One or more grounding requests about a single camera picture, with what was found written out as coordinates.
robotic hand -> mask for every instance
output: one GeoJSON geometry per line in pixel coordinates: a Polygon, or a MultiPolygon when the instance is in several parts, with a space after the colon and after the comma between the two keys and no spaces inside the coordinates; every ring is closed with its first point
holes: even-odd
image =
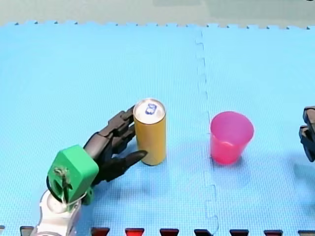
{"type": "Polygon", "coordinates": [[[315,160],[315,106],[304,108],[303,120],[306,125],[300,127],[300,140],[310,162],[315,160]]]}
{"type": "Polygon", "coordinates": [[[118,178],[147,155],[140,150],[125,158],[112,158],[135,136],[134,126],[130,126],[132,110],[115,115],[83,148],[72,146],[57,154],[46,179],[48,190],[40,201],[41,219],[30,236],[74,236],[81,204],[91,203],[93,187],[118,178]]]}

can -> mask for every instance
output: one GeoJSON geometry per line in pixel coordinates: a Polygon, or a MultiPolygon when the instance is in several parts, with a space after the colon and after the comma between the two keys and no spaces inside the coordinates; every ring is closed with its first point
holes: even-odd
{"type": "Polygon", "coordinates": [[[153,98],[138,102],[133,108],[134,128],[139,150],[148,154],[142,162],[155,166],[166,158],[166,110],[153,98]]]}

foam floor tile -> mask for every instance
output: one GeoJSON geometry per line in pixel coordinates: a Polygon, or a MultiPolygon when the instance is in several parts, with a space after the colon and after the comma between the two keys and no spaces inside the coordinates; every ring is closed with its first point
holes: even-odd
{"type": "MultiPolygon", "coordinates": [[[[48,169],[61,149],[83,145],[121,110],[154,97],[167,108],[167,160],[138,163],[95,189],[78,235],[89,227],[216,229],[204,185],[210,166],[196,27],[86,23],[0,28],[0,224],[3,236],[38,223],[48,169]]],[[[135,150],[133,140],[126,152],[135,150]]]]}
{"type": "Polygon", "coordinates": [[[314,228],[315,166],[298,135],[304,107],[314,104],[314,37],[313,30],[291,27],[203,29],[210,119],[236,111],[255,128],[239,163],[213,163],[219,236],[231,229],[297,235],[314,228]]]}

gray wall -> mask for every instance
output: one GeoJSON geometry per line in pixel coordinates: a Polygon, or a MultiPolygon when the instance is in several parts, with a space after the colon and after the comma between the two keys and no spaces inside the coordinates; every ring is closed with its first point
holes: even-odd
{"type": "Polygon", "coordinates": [[[0,25],[26,20],[315,25],[315,0],[1,0],[0,25]]]}

pink plastic cup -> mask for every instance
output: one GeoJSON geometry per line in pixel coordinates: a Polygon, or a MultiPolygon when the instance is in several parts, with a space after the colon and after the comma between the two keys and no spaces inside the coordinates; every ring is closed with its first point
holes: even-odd
{"type": "Polygon", "coordinates": [[[210,125],[210,156],[219,164],[237,162],[254,135],[250,120],[237,112],[217,114],[210,125]]]}

